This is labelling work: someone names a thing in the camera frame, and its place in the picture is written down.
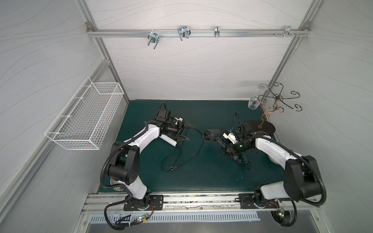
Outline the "white hair dryer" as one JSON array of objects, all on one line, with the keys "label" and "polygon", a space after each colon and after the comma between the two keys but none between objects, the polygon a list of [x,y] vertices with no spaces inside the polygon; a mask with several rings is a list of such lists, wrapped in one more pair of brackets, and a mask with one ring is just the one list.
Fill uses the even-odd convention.
[{"label": "white hair dryer", "polygon": [[167,142],[168,144],[172,145],[173,147],[176,147],[176,145],[177,145],[177,141],[175,141],[174,139],[168,137],[168,136],[165,135],[165,134],[162,134],[162,135],[160,136],[160,138],[161,138],[162,140],[164,140],[165,142]]}]

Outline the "green hair dryer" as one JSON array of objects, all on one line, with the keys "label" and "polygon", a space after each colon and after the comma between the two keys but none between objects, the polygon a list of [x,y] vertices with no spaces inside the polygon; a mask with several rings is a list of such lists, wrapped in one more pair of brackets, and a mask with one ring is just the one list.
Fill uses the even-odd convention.
[{"label": "green hair dryer", "polygon": [[246,153],[241,153],[241,154],[234,155],[233,156],[233,160],[236,163],[245,165],[245,167],[246,167],[247,170],[251,169],[251,163],[248,160]]}]

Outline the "black hair dryer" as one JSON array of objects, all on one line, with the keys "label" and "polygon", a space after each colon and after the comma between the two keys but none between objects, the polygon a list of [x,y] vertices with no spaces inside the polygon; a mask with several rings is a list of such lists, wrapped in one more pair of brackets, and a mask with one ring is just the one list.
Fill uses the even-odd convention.
[{"label": "black hair dryer", "polygon": [[222,134],[219,129],[208,129],[203,133],[203,138],[205,141],[211,142],[217,142],[222,150],[227,149],[227,144],[225,141],[221,138]]}]

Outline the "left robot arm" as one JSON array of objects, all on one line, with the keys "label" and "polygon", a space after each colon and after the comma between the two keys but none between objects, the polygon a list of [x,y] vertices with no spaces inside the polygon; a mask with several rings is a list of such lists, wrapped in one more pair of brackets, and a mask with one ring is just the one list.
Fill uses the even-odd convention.
[{"label": "left robot arm", "polygon": [[161,138],[173,147],[189,140],[184,131],[195,127],[181,117],[171,116],[165,103],[157,109],[155,119],[144,122],[144,128],[126,141],[117,141],[100,173],[104,189],[123,189],[136,201],[148,201],[149,190],[139,177],[140,154],[155,139]]}]

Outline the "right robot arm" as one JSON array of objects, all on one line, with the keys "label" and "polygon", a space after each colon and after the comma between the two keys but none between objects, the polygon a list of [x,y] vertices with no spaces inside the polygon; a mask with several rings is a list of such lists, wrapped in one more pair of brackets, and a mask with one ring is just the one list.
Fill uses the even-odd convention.
[{"label": "right robot arm", "polygon": [[262,185],[254,191],[254,203],[260,208],[275,199],[323,205],[327,193],[316,159],[311,155],[302,156],[276,141],[272,137],[275,131],[275,126],[268,121],[248,120],[240,121],[237,129],[231,128],[222,134],[229,141],[221,146],[224,154],[247,169],[251,166],[245,155],[257,149],[284,170],[282,181]]}]

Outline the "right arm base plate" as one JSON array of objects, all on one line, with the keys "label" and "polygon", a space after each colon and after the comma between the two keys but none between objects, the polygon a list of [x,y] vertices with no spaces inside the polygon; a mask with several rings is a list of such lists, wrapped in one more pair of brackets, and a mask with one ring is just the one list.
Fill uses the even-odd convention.
[{"label": "right arm base plate", "polygon": [[279,207],[277,200],[256,201],[253,193],[238,194],[234,201],[239,204],[240,209],[277,209]]}]

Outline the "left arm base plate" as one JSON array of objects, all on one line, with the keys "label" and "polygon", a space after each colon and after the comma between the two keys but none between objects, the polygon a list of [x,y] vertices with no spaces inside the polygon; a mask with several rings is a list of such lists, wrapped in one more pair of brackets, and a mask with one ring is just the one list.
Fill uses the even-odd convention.
[{"label": "left arm base plate", "polygon": [[164,196],[146,194],[143,199],[131,198],[124,204],[124,211],[160,211],[163,209]]}]

